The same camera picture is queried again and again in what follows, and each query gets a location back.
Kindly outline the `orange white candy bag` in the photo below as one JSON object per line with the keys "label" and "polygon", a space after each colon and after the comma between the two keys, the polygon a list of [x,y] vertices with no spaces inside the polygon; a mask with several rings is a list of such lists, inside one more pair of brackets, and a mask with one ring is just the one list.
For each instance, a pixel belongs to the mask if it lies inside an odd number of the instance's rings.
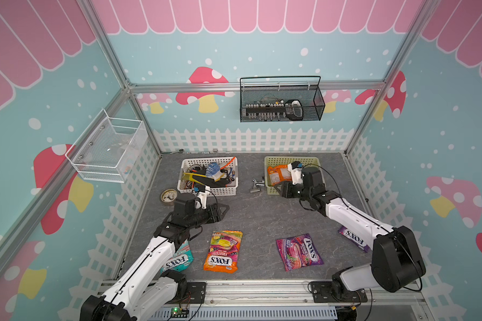
{"label": "orange white candy bag", "polygon": [[292,174],[288,169],[288,165],[270,166],[266,170],[268,175],[268,185],[275,186],[284,181],[292,181]]}

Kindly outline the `orange Fox's fruits bag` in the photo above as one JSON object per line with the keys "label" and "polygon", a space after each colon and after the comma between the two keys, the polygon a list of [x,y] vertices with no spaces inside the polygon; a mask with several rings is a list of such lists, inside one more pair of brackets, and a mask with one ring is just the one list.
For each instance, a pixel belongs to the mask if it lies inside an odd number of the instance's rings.
{"label": "orange Fox's fruits bag", "polygon": [[238,270],[242,236],[241,231],[214,231],[204,262],[204,271],[234,274]]}

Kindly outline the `teal Fox's mint bag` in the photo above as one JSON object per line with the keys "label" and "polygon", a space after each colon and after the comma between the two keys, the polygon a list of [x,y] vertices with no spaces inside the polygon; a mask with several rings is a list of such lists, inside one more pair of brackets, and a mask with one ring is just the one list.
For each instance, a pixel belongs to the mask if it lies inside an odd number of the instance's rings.
{"label": "teal Fox's mint bag", "polygon": [[186,270],[193,261],[194,256],[191,252],[189,241],[186,240],[175,254],[163,264],[160,272],[163,273],[167,270],[182,272]]}

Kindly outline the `purple Fox's berries bag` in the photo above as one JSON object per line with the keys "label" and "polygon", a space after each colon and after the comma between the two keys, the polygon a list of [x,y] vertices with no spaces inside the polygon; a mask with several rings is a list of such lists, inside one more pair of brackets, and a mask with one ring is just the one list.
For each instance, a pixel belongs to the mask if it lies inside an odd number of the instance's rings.
{"label": "purple Fox's berries bag", "polygon": [[286,272],[308,266],[324,265],[309,234],[277,239],[276,245]]}

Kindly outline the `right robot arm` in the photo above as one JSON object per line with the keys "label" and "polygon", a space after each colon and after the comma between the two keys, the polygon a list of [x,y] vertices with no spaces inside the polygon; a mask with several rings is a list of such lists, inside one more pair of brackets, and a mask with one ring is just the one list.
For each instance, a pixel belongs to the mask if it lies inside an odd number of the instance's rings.
{"label": "right robot arm", "polygon": [[297,161],[287,167],[291,180],[275,186],[281,197],[307,202],[308,211],[317,211],[341,224],[372,252],[370,263],[333,274],[330,284],[336,300],[372,288],[395,293],[422,280],[426,266],[411,229],[383,223],[349,203],[339,189],[327,189],[322,177],[326,171],[323,167]]}

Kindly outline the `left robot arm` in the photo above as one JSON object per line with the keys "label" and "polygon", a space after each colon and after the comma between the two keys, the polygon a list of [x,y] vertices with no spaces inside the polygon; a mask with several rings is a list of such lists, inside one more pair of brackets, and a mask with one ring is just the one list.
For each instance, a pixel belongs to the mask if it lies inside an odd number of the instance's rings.
{"label": "left robot arm", "polygon": [[230,207],[207,204],[207,194],[178,193],[174,209],[155,230],[135,263],[101,296],[89,296],[80,309],[80,320],[148,320],[162,306],[184,298],[186,276],[174,270],[161,273],[190,232],[224,219]]}

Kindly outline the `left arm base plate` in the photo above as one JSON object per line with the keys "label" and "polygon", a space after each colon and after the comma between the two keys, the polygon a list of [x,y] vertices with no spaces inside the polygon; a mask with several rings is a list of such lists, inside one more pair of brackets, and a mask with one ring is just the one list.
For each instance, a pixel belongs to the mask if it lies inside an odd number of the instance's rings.
{"label": "left arm base plate", "polygon": [[179,284],[175,296],[167,301],[167,304],[200,304],[205,301],[207,283],[188,282],[186,285]]}

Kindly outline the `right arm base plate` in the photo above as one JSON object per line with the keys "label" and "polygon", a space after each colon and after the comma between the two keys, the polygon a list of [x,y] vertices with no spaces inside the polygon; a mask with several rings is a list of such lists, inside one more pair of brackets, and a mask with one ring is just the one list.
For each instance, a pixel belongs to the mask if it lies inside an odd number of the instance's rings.
{"label": "right arm base plate", "polygon": [[309,282],[307,289],[313,296],[314,303],[347,303],[358,305],[368,301],[364,290],[349,291],[338,281]]}

